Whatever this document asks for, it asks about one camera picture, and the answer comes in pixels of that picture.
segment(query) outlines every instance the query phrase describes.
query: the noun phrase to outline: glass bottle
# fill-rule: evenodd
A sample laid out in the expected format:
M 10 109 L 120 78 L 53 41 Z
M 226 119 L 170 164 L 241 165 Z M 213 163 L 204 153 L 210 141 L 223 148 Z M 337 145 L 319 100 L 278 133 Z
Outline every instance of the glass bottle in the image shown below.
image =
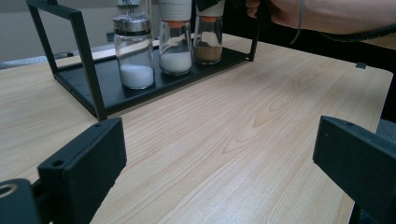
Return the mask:
M 196 8 L 193 59 L 201 64 L 215 64 L 222 53 L 222 15 L 225 0 L 203 11 Z
M 160 0 L 160 67 L 168 75 L 187 74 L 191 59 L 191 0 Z
M 144 89 L 154 83 L 152 37 L 146 10 L 113 17 L 114 45 L 122 86 Z

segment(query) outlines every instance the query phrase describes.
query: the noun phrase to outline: metal bar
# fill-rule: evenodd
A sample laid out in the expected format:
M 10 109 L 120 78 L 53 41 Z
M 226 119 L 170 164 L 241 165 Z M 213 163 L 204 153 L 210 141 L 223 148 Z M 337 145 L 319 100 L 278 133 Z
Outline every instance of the metal bar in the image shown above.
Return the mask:
M 52 49 L 50 48 L 50 42 L 47 38 L 43 22 L 40 18 L 40 14 L 38 13 L 38 9 L 36 7 L 32 7 L 30 5 L 28 7 L 33 19 L 33 23 L 35 24 L 35 28 L 37 29 L 38 37 L 40 38 L 41 45 L 43 46 L 44 52 L 46 53 L 50 70 L 52 72 L 52 75 L 55 77 L 55 74 L 58 73 L 58 65 L 55 62 Z
M 254 28 L 254 36 L 251 40 L 251 46 L 250 46 L 250 53 L 248 55 L 248 60 L 253 62 L 254 57 L 256 56 L 256 49 L 257 49 L 257 43 L 259 42 L 259 37 L 260 37 L 260 24 L 259 21 L 256 21 L 256 26 Z
M 78 51 L 81 57 L 82 65 L 84 67 L 85 77 L 87 78 L 88 86 L 92 95 L 93 107 L 95 109 L 96 117 L 99 121 L 107 119 L 105 104 L 103 102 L 99 80 L 96 75 L 90 43 L 88 41 L 87 31 L 85 30 L 82 13 L 71 13 L 70 21 L 72 22 L 73 31 L 78 45 Z
M 51 1 L 47 2 L 43 0 L 26 0 L 26 3 L 28 6 L 40 8 L 44 11 L 49 12 L 50 14 L 53 14 L 58 17 L 62 17 L 69 21 L 70 21 L 69 18 L 70 13 L 78 11 L 71 7 L 64 7 L 57 4 L 53 4 Z
M 46 0 L 47 2 L 49 2 L 50 4 L 56 5 L 58 4 L 57 0 Z

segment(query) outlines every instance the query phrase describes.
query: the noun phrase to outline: black holder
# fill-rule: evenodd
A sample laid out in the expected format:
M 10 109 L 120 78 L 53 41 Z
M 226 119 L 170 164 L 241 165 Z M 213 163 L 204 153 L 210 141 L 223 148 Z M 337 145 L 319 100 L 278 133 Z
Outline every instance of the black holder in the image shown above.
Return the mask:
M 253 62 L 260 35 L 260 26 L 257 24 L 252 38 L 250 53 L 223 48 L 222 58 L 219 63 L 214 65 L 194 63 L 190 72 L 184 76 L 172 77 L 165 75 L 157 64 L 154 68 L 154 85 L 143 90 L 129 90 L 123 88 L 120 84 L 120 72 L 115 56 L 97 61 L 93 60 L 80 11 L 60 6 L 56 0 L 26 0 L 26 3 L 54 78 L 70 91 L 99 121 L 107 119 L 110 114 L 132 105 L 140 104 L 200 78 L 207 77 L 246 59 Z M 62 68 L 57 66 L 43 22 L 38 13 L 39 9 L 71 22 L 81 57 L 81 64 Z M 157 49 L 154 49 L 154 62 L 158 61 L 159 53 Z
M 43 161 L 39 179 L 0 183 L 0 223 L 90 223 L 127 161 L 121 119 L 108 119 Z
M 378 223 L 396 223 L 396 145 L 341 119 L 321 117 L 313 157 Z

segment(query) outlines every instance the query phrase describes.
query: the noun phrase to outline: table surface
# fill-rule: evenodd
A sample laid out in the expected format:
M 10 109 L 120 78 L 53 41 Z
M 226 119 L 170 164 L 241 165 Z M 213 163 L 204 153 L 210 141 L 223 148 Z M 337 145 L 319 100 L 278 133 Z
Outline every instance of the table surface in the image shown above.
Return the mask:
M 111 116 L 128 162 L 92 223 L 347 223 L 353 202 L 312 161 L 319 118 L 374 132 L 391 78 L 259 43 L 254 62 Z M 0 70 L 0 108 L 0 181 L 36 181 L 39 163 L 97 122 L 46 63 Z

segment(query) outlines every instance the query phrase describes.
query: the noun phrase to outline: human hand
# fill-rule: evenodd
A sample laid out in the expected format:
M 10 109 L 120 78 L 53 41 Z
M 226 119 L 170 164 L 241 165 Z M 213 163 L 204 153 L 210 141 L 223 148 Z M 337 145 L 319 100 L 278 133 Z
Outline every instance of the human hand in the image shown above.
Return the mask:
M 256 13 L 262 1 L 265 1 L 263 4 L 268 4 L 272 22 L 282 26 L 298 28 L 301 0 L 246 0 L 249 17 L 257 18 Z

